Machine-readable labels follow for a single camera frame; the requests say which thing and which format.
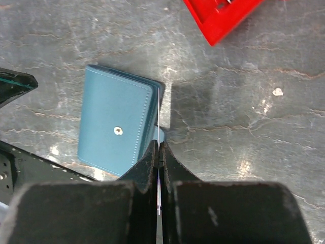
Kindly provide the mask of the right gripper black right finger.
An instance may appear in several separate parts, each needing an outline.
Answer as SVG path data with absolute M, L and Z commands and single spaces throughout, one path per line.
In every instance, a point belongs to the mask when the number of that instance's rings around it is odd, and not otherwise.
M 272 181 L 203 181 L 159 149 L 164 243 L 311 243 L 291 191 Z

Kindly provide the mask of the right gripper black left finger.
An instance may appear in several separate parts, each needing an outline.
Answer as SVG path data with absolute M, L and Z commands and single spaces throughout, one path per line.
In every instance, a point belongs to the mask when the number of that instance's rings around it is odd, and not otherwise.
M 24 184 L 8 204 L 1 243 L 156 243 L 158 146 L 115 181 Z

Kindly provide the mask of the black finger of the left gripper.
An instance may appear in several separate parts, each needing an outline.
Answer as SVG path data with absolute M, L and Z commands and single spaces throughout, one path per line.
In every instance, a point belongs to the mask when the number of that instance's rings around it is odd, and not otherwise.
M 1 68 L 1 105 L 7 105 L 37 87 L 33 75 Z

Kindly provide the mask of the black VIP credit card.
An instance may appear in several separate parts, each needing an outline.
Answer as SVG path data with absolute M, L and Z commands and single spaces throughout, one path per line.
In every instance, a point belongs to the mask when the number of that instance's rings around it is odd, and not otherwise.
M 158 101 L 157 101 L 157 136 L 158 136 L 158 149 L 160 148 L 160 89 L 157 90 Z M 159 170 L 157 173 L 157 213 L 161 214 L 161 186 L 160 186 L 160 174 Z

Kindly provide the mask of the blue leather card holder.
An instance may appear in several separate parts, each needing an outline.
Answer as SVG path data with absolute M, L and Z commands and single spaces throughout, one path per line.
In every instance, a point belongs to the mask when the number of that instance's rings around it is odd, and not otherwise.
M 163 91 L 157 81 L 87 65 L 78 158 L 111 174 L 125 174 L 152 140 L 164 140 L 156 124 Z

